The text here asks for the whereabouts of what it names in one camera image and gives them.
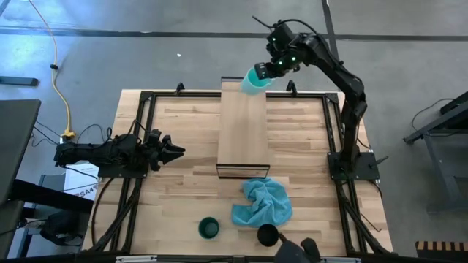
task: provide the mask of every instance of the concrete floor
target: concrete floor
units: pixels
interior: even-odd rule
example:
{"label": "concrete floor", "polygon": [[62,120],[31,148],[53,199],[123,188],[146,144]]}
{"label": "concrete floor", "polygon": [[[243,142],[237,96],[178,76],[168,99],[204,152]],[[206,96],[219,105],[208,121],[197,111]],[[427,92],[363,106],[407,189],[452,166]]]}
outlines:
{"label": "concrete floor", "polygon": [[[272,23],[300,18],[326,34],[320,0],[36,0],[53,28],[109,31],[268,33],[250,15]],[[336,34],[466,36],[465,0],[328,0]],[[11,0],[0,16],[0,75],[36,77],[35,88],[0,85],[0,99],[42,100],[38,120],[61,132],[64,106],[50,86],[53,46],[50,37],[15,34],[15,27],[43,28],[29,3]],[[244,76],[266,61],[266,40],[246,38],[57,37],[60,75],[57,85],[72,108],[73,128],[99,123],[112,126],[121,89],[220,87],[221,76]],[[467,42],[337,42],[340,59],[366,86],[364,117],[369,141],[378,156],[384,206],[395,252],[415,256],[416,240],[468,241],[468,215],[429,216],[426,206],[440,199],[439,187],[423,142],[401,138],[413,115],[441,98],[467,91]],[[300,89],[335,91],[318,69],[305,67],[275,83],[283,89],[293,79]],[[417,126],[434,117],[429,111]],[[452,140],[461,140],[454,136]],[[97,131],[83,136],[100,140]],[[28,148],[18,177],[37,183],[41,174],[58,174],[54,147]]]}

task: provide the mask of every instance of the wooden platform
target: wooden platform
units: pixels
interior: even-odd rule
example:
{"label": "wooden platform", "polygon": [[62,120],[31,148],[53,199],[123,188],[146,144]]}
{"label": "wooden platform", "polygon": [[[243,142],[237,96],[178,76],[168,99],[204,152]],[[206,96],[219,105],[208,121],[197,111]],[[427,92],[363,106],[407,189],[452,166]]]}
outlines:
{"label": "wooden platform", "polygon": [[[113,126],[115,134],[128,131],[140,92],[122,91]],[[297,243],[306,237],[315,239],[323,256],[345,255],[335,186],[328,174],[329,149],[321,100],[267,99],[266,107],[271,164],[268,177],[285,186],[293,206],[292,218],[279,227],[280,231]],[[150,172],[143,181],[133,254],[276,253],[279,244],[263,247],[257,241],[256,229],[231,223],[232,204],[249,202],[242,193],[243,180],[220,180],[216,176],[220,110],[220,98],[157,99],[153,127],[170,134],[176,145],[186,148],[186,154],[159,172]],[[363,125],[359,135],[367,143]],[[96,217],[98,238],[116,215],[122,181],[114,180],[103,195]],[[373,230],[366,222],[367,226],[385,248],[392,250],[378,191],[368,182],[356,182],[356,189],[362,214],[382,231]],[[219,234],[213,240],[204,240],[197,232],[198,223],[206,216],[220,223]],[[353,224],[351,228],[357,248]],[[91,246],[89,229],[83,249]],[[125,229],[121,231],[120,245]]]}
{"label": "wooden platform", "polygon": [[265,93],[248,95],[242,92],[239,83],[222,83],[219,117],[217,163],[237,165],[218,169],[219,176],[264,178],[266,171],[248,166],[269,164]]}

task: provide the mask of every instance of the wire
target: wire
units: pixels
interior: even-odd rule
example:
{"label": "wire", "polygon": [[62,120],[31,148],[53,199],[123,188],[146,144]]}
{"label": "wire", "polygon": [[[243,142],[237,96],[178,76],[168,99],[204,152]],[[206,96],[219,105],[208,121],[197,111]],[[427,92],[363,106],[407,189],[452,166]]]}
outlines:
{"label": "wire", "polygon": [[65,132],[64,132],[63,135],[73,138],[75,136],[75,133],[71,129],[72,117],[71,117],[71,114],[70,114],[70,106],[68,105],[67,100],[65,99],[64,95],[60,92],[60,90],[57,88],[57,85],[56,85],[56,71],[59,70],[59,68],[57,67],[57,57],[58,57],[57,53],[58,53],[58,51],[57,51],[56,38],[53,36],[52,30],[50,29],[49,24],[47,24],[44,17],[41,15],[41,13],[37,9],[37,7],[34,5],[32,0],[28,0],[28,1],[31,4],[31,6],[34,8],[34,10],[36,10],[36,13],[41,17],[42,22],[44,22],[45,26],[47,27],[47,30],[49,31],[50,37],[52,37],[52,40],[53,40],[54,58],[53,58],[53,64],[50,65],[50,68],[52,69],[52,75],[51,75],[52,76],[52,87],[56,91],[56,93],[61,97],[61,99],[64,101],[65,109],[67,110],[67,127],[66,127]]}
{"label": "wire", "polygon": [[80,173],[80,174],[82,174],[82,175],[86,175],[86,176],[89,176],[89,177],[92,177],[92,178],[98,180],[97,177],[94,176],[94,175],[90,175],[90,174],[88,174],[88,173],[81,172],[81,171],[79,171],[79,170],[77,170],[77,169],[73,169],[73,168],[70,168],[70,167],[64,167],[64,168],[65,168],[65,169],[68,169],[68,170],[75,171],[75,172]]}
{"label": "wire", "polygon": [[40,126],[48,129],[49,131],[51,131],[52,133],[54,133],[55,135],[59,136],[60,137],[60,134],[56,133],[54,130],[52,130],[51,128],[47,127],[46,125],[40,123],[38,120],[36,120],[37,124],[39,124]]}
{"label": "wire", "polygon": [[262,24],[262,26],[266,27],[266,28],[269,28],[269,29],[273,29],[274,26],[269,26],[267,25],[266,23],[262,22],[260,19],[258,19],[257,17],[255,17],[254,15],[252,16],[252,18],[254,18],[258,23]]}
{"label": "wire", "polygon": [[99,128],[99,130],[101,131],[101,138],[102,138],[102,141],[105,142],[105,139],[104,139],[104,135],[102,135],[102,127],[95,123],[95,124],[91,124],[90,126],[86,127],[81,133],[80,135],[78,136],[78,139],[76,140],[76,143],[80,142],[80,138],[81,138],[81,135],[83,135],[83,133],[85,133],[86,130],[89,130],[91,127],[93,126],[97,126]]}
{"label": "wire", "polygon": [[7,230],[5,232],[0,233],[0,236],[5,235],[6,233],[14,232],[14,231],[16,231],[16,230],[18,230],[20,228],[23,228],[23,227],[25,227],[25,226],[27,226],[27,225],[29,225],[31,223],[39,222],[39,221],[46,221],[46,219],[39,219],[39,220],[30,221],[30,222],[28,222],[28,223],[26,223],[26,224],[24,224],[22,226],[18,226],[18,227],[14,228],[14,229],[10,229],[10,230]]}
{"label": "wire", "polygon": [[39,130],[36,126],[34,127],[40,134],[44,135],[44,137],[46,137],[48,140],[50,140],[51,142],[53,142],[54,144],[58,145],[57,142],[54,142],[51,138],[49,138],[49,136],[45,135],[44,132],[42,132],[41,130]]}
{"label": "wire", "polygon": [[369,180],[369,182],[371,184],[373,184],[377,188],[377,190],[378,190],[378,192],[380,194],[380,199],[383,199],[382,190],[380,189],[379,185],[377,185],[373,180]]}
{"label": "wire", "polygon": [[41,142],[43,142],[43,141],[46,141],[46,142],[48,142],[49,144],[54,145],[53,142],[50,142],[50,140],[47,140],[47,139],[41,139],[38,143],[34,143],[34,142],[36,141],[36,135],[34,135],[34,133],[31,134],[31,136],[30,136],[29,139],[32,139],[32,141],[31,141],[31,147],[37,147],[37,146],[38,146],[39,144],[41,144]]}
{"label": "wire", "polygon": [[412,127],[417,133],[419,133],[419,134],[421,134],[421,135],[424,135],[424,136],[429,136],[429,137],[449,137],[449,136],[452,136],[452,135],[454,135],[454,134],[457,134],[457,133],[463,131],[462,129],[459,129],[459,130],[457,130],[457,131],[455,131],[455,132],[453,132],[453,133],[451,133],[451,134],[439,134],[439,135],[435,135],[435,134],[429,134],[429,133],[427,133],[427,132],[426,132],[426,133],[422,133],[422,132],[419,131],[419,129],[416,129],[416,127],[415,127],[415,120],[416,120],[416,117],[417,117],[418,115],[420,115],[421,113],[423,113],[423,112],[426,111],[426,110],[429,110],[430,108],[432,108],[433,106],[435,106],[437,103],[443,102],[443,101],[446,101],[446,100],[453,101],[454,99],[449,99],[449,98],[446,98],[446,99],[439,99],[438,101],[434,102],[433,105],[431,105],[431,106],[429,106],[429,107],[427,107],[427,108],[424,108],[424,109],[420,110],[418,113],[416,113],[415,117],[412,118],[412,120],[411,120],[411,127]]}
{"label": "wire", "polygon": [[101,192],[99,193],[99,196],[96,199],[95,205],[94,205],[94,210],[93,210],[93,215],[91,217],[91,242],[93,245],[96,245],[96,230],[94,228],[95,222],[96,222],[96,211],[97,207],[99,206],[99,203],[101,202],[102,194],[104,194],[105,189],[110,185],[110,183],[114,180],[114,178],[109,179],[105,183],[105,185],[102,187]]}
{"label": "wire", "polygon": [[130,135],[130,133],[132,132],[133,126],[134,126],[135,124],[138,124],[138,126],[139,126],[141,129],[143,129],[143,131],[149,132],[147,129],[145,129],[145,128],[143,127],[143,125],[141,125],[141,123],[140,123],[139,121],[137,121],[137,120],[135,119],[135,120],[133,120],[132,125],[130,125],[129,131],[123,136],[123,138],[121,139],[120,137],[118,137],[116,140],[117,140],[117,141],[125,140],[125,139]]}
{"label": "wire", "polygon": [[319,35],[319,33],[317,32],[317,30],[315,30],[313,27],[311,27],[308,23],[302,21],[302,20],[299,20],[299,19],[286,19],[286,20],[282,20],[282,21],[279,21],[276,26],[279,26],[281,24],[284,24],[284,23],[287,23],[287,22],[297,22],[297,23],[301,23],[303,25],[305,25],[308,29],[310,29],[312,32],[314,32],[314,34],[316,35]]}
{"label": "wire", "polygon": [[361,140],[360,140],[359,138],[358,138],[358,142],[359,142],[359,144],[362,145],[363,147],[368,148],[369,150],[371,150],[371,146],[370,146],[370,145],[367,146],[367,145],[363,144],[363,142],[361,142]]}

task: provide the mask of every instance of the blue towel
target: blue towel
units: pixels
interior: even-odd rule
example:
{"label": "blue towel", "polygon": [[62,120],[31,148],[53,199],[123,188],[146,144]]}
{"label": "blue towel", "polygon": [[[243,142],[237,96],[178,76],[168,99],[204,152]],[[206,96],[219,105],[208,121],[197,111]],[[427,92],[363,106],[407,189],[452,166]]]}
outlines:
{"label": "blue towel", "polygon": [[293,214],[284,186],[272,179],[251,179],[242,185],[252,205],[233,205],[233,223],[239,226],[278,226]]}

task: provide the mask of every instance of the black metal frame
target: black metal frame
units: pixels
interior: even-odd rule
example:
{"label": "black metal frame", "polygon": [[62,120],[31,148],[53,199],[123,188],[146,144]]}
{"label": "black metal frame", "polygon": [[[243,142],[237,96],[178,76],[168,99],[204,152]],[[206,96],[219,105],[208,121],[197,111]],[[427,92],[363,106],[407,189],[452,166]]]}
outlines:
{"label": "black metal frame", "polygon": [[[270,164],[216,164],[216,173],[219,179],[265,179],[270,172]],[[222,176],[219,174],[220,170],[249,170],[249,171],[266,171],[265,176]]]}
{"label": "black metal frame", "polygon": [[[334,114],[336,118],[336,123],[341,123],[339,101],[338,101],[337,94],[336,93],[298,93],[297,88],[295,87],[295,84],[292,80],[289,81],[286,91],[290,91],[290,92],[272,91],[272,92],[267,92],[266,96],[267,98],[294,98],[294,99],[321,99],[322,100],[323,112],[325,116],[325,125],[326,125],[326,130],[327,130],[327,135],[328,135],[328,144],[330,147],[329,154],[336,153],[336,145],[335,145],[334,136],[333,136],[333,127],[331,124],[331,114],[330,114],[329,105],[331,103],[333,107],[333,111],[335,112]],[[142,121],[143,108],[145,107],[146,102],[149,102],[150,105],[149,105],[148,117],[146,121],[146,130],[151,130],[152,128],[153,118],[154,118],[154,109],[155,109],[156,100],[158,97],[221,97],[221,91],[188,91],[185,89],[182,83],[178,84],[178,87],[175,91],[142,91],[140,94],[140,101],[138,105],[136,119],[139,122]],[[343,126],[339,124],[338,129],[339,129],[338,130],[339,139],[342,145],[343,140],[344,140]],[[134,134],[137,134],[138,131],[139,131],[139,128],[135,127]],[[124,184],[122,185],[122,191],[121,191],[121,196],[120,196],[120,200],[118,204],[117,214],[121,213],[123,207],[127,203],[127,194],[128,194],[130,180],[131,180],[130,178],[124,179]],[[139,198],[139,195],[140,195],[142,180],[143,179],[136,179],[135,181],[134,191],[135,189],[137,189],[138,191],[137,198]],[[344,238],[344,245],[346,247],[346,252],[347,254],[355,253],[355,249],[351,241],[350,225],[347,219],[347,212],[349,212],[350,209],[352,209],[355,212],[355,213],[352,213],[354,215],[352,216],[353,220],[361,221],[361,217],[359,216],[360,212],[359,212],[358,198],[356,195],[354,180],[352,178],[348,178],[346,180],[333,179],[333,181],[336,185],[336,192],[338,195],[339,211],[340,211],[340,216],[341,216],[341,226],[343,229],[343,238]],[[348,185],[348,189],[350,193],[349,201],[347,197],[344,195],[344,191],[342,189],[344,184]],[[132,207],[132,211],[130,213],[129,223],[127,227],[127,235],[125,238],[124,246],[121,249],[122,251],[125,251],[127,253],[130,252],[130,248],[132,245],[133,231],[135,228],[136,212],[137,212],[137,202]],[[364,233],[362,233],[362,231],[359,230],[358,228],[356,230],[358,232],[359,251],[365,253],[367,252],[366,239],[370,240],[370,239],[373,239],[373,237],[370,235],[370,232],[368,231],[364,223],[362,223],[361,225],[365,228]],[[119,232],[120,230],[118,229],[113,236],[111,247],[110,247],[111,251],[117,250]],[[261,258],[262,260],[273,259],[272,257],[261,257]],[[191,259],[210,259],[210,257],[191,256]]]}

